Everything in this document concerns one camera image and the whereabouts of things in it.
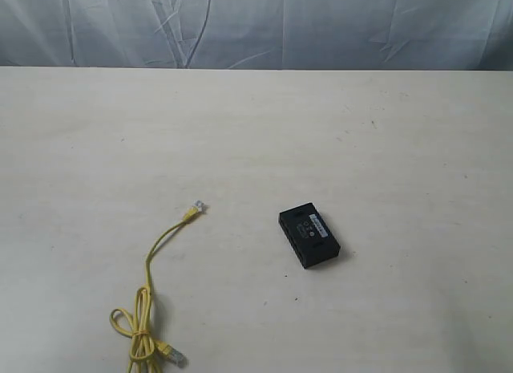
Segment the yellow ethernet cable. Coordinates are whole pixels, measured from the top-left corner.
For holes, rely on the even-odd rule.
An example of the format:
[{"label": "yellow ethernet cable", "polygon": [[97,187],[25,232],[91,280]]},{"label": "yellow ethernet cable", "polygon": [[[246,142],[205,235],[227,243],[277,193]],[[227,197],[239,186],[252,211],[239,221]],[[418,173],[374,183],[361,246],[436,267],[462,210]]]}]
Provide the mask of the yellow ethernet cable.
[{"label": "yellow ethernet cable", "polygon": [[[197,201],[184,215],[182,220],[170,229],[166,230],[150,249],[146,256],[144,268],[146,271],[146,283],[141,286],[135,294],[134,314],[130,314],[123,308],[116,308],[111,312],[111,325],[115,331],[131,339],[130,345],[130,363],[127,367],[127,373],[132,371],[135,365],[137,373],[145,371],[148,373],[162,373],[156,354],[174,362],[178,366],[185,363],[185,356],[171,345],[154,338],[150,330],[150,309],[153,291],[153,282],[151,280],[150,263],[156,254],[159,244],[169,234],[184,227],[190,223],[195,217],[202,213],[205,204]],[[119,318],[125,317],[130,326],[130,330],[124,329],[119,325]]]}]

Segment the cable connector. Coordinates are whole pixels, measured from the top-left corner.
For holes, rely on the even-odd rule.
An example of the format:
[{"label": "cable connector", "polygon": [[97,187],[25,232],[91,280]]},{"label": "cable connector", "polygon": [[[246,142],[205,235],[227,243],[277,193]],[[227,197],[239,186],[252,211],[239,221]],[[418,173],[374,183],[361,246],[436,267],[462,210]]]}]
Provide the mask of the cable connector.
[{"label": "cable connector", "polygon": [[185,364],[187,363],[187,358],[184,355],[182,355],[177,349],[175,349],[171,345],[163,343],[162,341],[157,341],[156,344],[157,350],[159,351],[162,357],[171,361],[178,367],[185,366]]},{"label": "cable connector", "polygon": [[198,214],[202,213],[207,208],[207,205],[202,201],[196,201],[194,205],[191,206],[189,210],[185,213],[182,221],[188,223],[192,220],[192,218],[196,217]]}]

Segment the sticker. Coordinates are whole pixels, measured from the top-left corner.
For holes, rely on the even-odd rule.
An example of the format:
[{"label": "sticker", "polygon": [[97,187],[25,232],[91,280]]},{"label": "sticker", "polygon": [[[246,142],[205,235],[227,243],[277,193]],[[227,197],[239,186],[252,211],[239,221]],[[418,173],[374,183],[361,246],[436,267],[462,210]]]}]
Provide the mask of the sticker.
[{"label": "sticker", "polygon": [[321,221],[319,221],[319,218],[317,218],[317,216],[315,214],[311,214],[311,215],[309,215],[309,217],[312,220],[313,225],[315,226],[315,228],[317,229],[317,231],[319,232],[321,237],[323,237],[323,238],[328,237],[328,233],[326,232],[324,227],[322,227],[322,224],[321,224]]}]

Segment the gray backdrop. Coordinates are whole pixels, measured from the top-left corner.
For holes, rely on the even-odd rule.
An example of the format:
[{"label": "gray backdrop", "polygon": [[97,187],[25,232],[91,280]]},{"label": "gray backdrop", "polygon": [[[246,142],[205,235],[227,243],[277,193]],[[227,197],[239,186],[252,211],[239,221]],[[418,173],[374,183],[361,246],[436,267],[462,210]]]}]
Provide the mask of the gray backdrop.
[{"label": "gray backdrop", "polygon": [[0,0],[0,64],[512,69],[513,0]]}]

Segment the white table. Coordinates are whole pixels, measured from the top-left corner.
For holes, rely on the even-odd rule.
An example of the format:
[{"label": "white table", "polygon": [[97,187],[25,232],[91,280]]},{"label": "white table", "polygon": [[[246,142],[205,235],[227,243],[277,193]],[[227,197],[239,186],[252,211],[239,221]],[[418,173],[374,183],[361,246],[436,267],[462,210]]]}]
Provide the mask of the white table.
[{"label": "white table", "polygon": [[[143,257],[196,372],[513,370],[513,73],[0,69],[0,371],[114,372]],[[312,201],[346,259],[303,270]],[[166,371],[178,371],[166,366]]]}]

